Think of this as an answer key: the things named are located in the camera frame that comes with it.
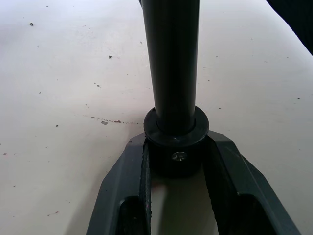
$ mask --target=black object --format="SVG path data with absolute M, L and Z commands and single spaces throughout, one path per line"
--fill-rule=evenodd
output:
M 102 182 L 87 235 L 149 235 L 150 170 L 203 165 L 220 235 L 299 235 L 265 177 L 195 106 L 199 0 L 142 0 L 156 107 Z
M 267 0 L 313 55 L 313 1 Z

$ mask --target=white surface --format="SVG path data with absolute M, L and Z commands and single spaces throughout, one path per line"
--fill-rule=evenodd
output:
M 303 235 L 313 234 L 312 63 L 265 0 L 201 2 L 197 105 Z M 143 131 L 151 88 L 136 0 L 2 1 L 0 233 L 85 234 L 102 179 Z

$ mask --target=dirt speck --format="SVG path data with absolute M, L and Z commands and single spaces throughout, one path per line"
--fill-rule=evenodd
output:
M 53 214 L 57 214 L 57 213 L 59 213 L 58 211 L 56 211 L 55 213 L 53 213 Z M 47 215 L 47 216 L 50 216 L 50 215 L 53 215 L 53 214 L 49 214 L 49 215 Z

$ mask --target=black pole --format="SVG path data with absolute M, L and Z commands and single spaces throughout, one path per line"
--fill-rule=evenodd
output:
M 159 129 L 184 135 L 195 124 L 199 0 L 142 0 Z

